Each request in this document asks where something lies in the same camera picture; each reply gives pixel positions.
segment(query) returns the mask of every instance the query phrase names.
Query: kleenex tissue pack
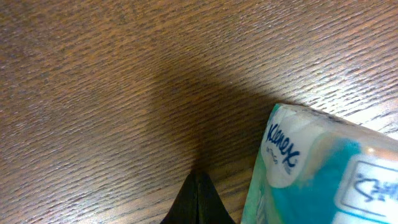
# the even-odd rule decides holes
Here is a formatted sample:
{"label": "kleenex tissue pack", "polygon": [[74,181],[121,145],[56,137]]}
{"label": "kleenex tissue pack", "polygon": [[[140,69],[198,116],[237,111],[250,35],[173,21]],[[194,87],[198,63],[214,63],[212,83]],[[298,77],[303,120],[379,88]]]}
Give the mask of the kleenex tissue pack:
{"label": "kleenex tissue pack", "polygon": [[241,222],[398,223],[398,142],[330,114],[275,105]]}

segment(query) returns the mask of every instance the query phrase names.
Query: tissue package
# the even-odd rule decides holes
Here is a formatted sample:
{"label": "tissue package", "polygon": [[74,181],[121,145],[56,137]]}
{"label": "tissue package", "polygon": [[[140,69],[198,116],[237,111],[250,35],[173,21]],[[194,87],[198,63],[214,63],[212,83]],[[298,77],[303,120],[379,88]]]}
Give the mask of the tissue package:
{"label": "tissue package", "polygon": [[275,105],[241,223],[398,223],[397,149],[330,114]]}

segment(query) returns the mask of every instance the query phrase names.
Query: wooden table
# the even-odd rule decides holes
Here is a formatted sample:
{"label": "wooden table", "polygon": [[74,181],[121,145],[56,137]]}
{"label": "wooden table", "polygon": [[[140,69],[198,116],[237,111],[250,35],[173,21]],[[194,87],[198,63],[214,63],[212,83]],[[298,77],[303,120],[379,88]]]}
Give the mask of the wooden table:
{"label": "wooden table", "polygon": [[237,222],[268,115],[398,139],[387,1],[1,1],[0,222],[158,223],[192,167]]}

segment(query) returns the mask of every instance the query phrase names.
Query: white label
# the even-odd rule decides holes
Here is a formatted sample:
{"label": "white label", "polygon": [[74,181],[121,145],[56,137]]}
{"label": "white label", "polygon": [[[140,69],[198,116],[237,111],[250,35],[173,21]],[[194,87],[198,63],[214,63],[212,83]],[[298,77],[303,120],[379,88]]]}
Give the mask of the white label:
{"label": "white label", "polygon": [[314,118],[281,106],[268,121],[260,150],[272,187],[289,186],[303,169],[314,139],[323,132],[313,125]]}
{"label": "white label", "polygon": [[398,222],[398,163],[367,155],[350,159],[335,197],[338,208],[381,222]]}

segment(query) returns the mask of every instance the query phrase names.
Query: wood grain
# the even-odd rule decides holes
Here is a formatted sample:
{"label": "wood grain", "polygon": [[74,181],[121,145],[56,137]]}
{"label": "wood grain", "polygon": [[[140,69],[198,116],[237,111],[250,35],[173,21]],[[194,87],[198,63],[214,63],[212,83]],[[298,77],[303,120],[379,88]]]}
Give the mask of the wood grain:
{"label": "wood grain", "polygon": [[0,222],[158,223],[192,167],[239,222],[277,102],[398,139],[394,1],[1,1]]}

